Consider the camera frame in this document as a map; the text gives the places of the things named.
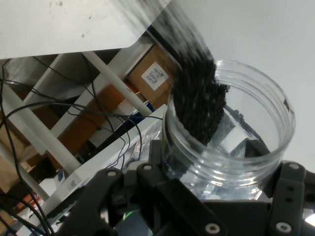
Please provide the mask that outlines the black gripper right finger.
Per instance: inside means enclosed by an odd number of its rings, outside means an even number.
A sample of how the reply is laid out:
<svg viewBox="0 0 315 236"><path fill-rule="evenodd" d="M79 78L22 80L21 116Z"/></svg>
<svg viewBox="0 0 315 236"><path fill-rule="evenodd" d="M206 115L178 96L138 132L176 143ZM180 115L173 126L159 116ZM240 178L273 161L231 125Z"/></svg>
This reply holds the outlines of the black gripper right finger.
<svg viewBox="0 0 315 236"><path fill-rule="evenodd" d="M272 201L246 206L248 236L313 236L315 228L303 219L304 209L315 208L315 175L295 162L281 162L264 142L246 140L251 164L246 187L252 196L265 193Z"/></svg>

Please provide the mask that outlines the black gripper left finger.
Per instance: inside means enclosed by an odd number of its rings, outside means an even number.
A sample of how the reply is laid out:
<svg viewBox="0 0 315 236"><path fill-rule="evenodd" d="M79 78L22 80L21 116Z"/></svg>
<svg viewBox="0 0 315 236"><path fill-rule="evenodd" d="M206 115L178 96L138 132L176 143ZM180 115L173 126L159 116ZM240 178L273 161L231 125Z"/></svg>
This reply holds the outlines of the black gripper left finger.
<svg viewBox="0 0 315 236"><path fill-rule="evenodd" d="M149 161L122 173L92 178L58 231L60 236L115 236L116 224L139 211L155 236L224 236L226 225L179 180L166 176L162 142L150 143Z"/></svg>

